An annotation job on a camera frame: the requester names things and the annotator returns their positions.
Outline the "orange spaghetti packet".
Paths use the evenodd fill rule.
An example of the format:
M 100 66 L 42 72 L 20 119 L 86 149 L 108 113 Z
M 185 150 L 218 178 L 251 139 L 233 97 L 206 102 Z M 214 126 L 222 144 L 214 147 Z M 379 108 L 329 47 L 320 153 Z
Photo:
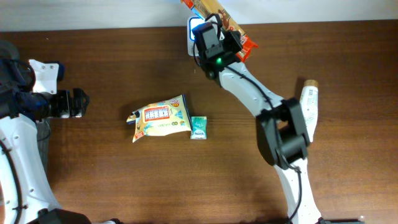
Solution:
M 222 28 L 225 30 L 238 31 L 241 35 L 240 43 L 243 47 L 236 55 L 238 58 L 245 62 L 250 56 L 251 50 L 257 48 L 258 45 L 251 40 L 251 38 L 240 28 L 238 23 L 230 16 L 226 9 L 219 3 L 218 0 L 180 0 L 184 3 L 189 10 L 194 14 L 207 19 L 212 14 L 217 14 L 220 17 Z

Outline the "yellow blue snack bag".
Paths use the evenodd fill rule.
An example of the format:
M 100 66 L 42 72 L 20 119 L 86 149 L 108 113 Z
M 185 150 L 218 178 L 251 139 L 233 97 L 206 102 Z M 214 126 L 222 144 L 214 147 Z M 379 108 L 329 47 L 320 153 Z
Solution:
M 132 142 L 144 136 L 166 136 L 192 130 L 184 94 L 143 106 L 133 111 L 126 122 L 135 125 Z

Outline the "white tube with gold cap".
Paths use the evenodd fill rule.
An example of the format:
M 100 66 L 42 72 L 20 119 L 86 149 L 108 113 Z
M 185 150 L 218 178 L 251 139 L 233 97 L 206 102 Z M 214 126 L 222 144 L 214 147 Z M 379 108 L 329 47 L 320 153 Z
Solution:
M 305 125 L 310 142 L 313 142 L 318 121 L 318 82 L 316 80 L 305 80 L 300 96 Z

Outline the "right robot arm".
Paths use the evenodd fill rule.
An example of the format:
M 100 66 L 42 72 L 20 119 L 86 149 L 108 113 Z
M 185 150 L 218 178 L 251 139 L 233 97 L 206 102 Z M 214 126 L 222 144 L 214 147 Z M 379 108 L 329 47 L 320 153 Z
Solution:
M 308 136 L 301 105 L 268 90 L 238 59 L 240 33 L 207 21 L 192 29 L 197 62 L 210 80 L 233 94 L 256 119 L 257 147 L 279 176 L 287 223 L 325 223 L 308 178 Z

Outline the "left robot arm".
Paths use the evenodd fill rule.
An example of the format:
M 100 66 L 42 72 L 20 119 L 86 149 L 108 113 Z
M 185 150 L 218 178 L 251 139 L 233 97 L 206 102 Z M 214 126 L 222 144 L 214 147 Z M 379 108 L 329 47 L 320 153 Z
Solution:
M 5 223 L 89 223 L 57 202 L 39 154 L 37 123 L 80 118 L 90 102 L 81 89 L 58 90 L 60 62 L 1 59 L 1 189 Z

